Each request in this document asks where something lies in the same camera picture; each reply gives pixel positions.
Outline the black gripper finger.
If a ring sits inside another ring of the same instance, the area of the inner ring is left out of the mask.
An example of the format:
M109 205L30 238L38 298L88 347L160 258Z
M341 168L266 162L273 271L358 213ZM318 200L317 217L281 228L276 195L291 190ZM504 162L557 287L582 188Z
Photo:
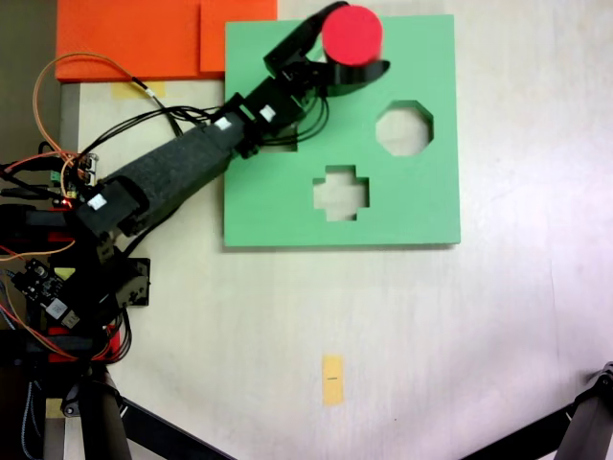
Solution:
M347 1L336 1L312 14L297 26L285 40L287 59L304 58L322 32L326 19L335 11L348 6Z
M327 77L327 94L339 97L362 89L383 77L391 67L389 60L376 60L363 66L334 63Z

